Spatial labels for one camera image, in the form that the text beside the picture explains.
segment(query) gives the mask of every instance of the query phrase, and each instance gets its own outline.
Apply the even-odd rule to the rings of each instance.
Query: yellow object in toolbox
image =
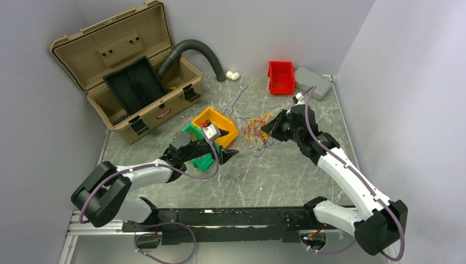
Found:
[[[218,128],[230,132],[228,135],[216,139],[215,143],[217,143],[218,146],[222,146],[224,148],[229,147],[233,143],[233,140],[239,135],[235,123],[224,117],[210,106],[202,111],[202,113],[200,113],[193,121],[191,121],[191,124],[201,129],[201,123],[206,120],[210,120],[210,122],[218,126]]]

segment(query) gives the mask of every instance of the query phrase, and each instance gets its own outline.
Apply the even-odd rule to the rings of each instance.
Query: red logo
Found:
[[[157,119],[161,119],[162,117],[166,116],[166,115],[169,114],[170,112],[171,112],[171,109],[168,109],[167,111],[161,113],[161,114],[157,117]]]

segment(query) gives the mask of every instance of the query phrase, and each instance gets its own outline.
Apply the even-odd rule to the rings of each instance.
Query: wrench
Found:
[[[231,114],[233,112],[233,105],[236,103],[236,101],[238,100],[238,98],[240,98],[240,95],[241,93],[244,92],[244,90],[246,90],[247,88],[249,87],[249,85],[245,82],[242,82],[240,84],[240,90],[236,93],[235,97],[233,99],[231,99],[230,103],[227,104],[224,108],[223,108],[223,114],[226,113],[227,110],[230,111],[229,114]]]

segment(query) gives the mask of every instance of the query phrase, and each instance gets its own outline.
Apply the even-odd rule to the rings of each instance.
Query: gray plastic box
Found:
[[[317,100],[324,99],[325,95],[332,88],[332,83],[322,76],[319,76],[312,71],[299,67],[295,71],[295,87],[306,92],[310,87],[317,85],[317,88],[312,93],[312,97]]]

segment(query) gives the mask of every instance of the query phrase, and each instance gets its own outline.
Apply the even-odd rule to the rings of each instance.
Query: marble tabletop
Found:
[[[243,92],[226,117],[259,117],[267,112],[277,115],[284,108],[293,106],[291,96],[274,96],[269,93],[266,76],[245,76],[249,88]],[[125,166],[153,161],[168,147],[173,135],[181,131],[206,107],[221,112],[239,90],[239,81],[219,83],[215,77],[201,81],[202,98],[190,108],[154,129],[138,142],[128,145],[116,133],[110,133],[104,147],[103,161]],[[312,99],[311,109],[321,131],[331,134],[355,163],[343,117],[335,92],[331,90],[322,101]],[[242,145],[239,137],[235,145]],[[218,176],[208,180],[181,176],[168,184],[154,184],[129,193],[132,197],[144,196],[159,208],[209,208],[209,207],[262,207],[302,206],[317,196],[327,197],[338,205],[352,205],[348,196],[323,170],[304,157],[294,142],[277,141],[267,147],[260,157],[253,150],[237,147],[240,153],[220,166]],[[208,174],[211,166],[202,173],[186,162],[191,174]]]

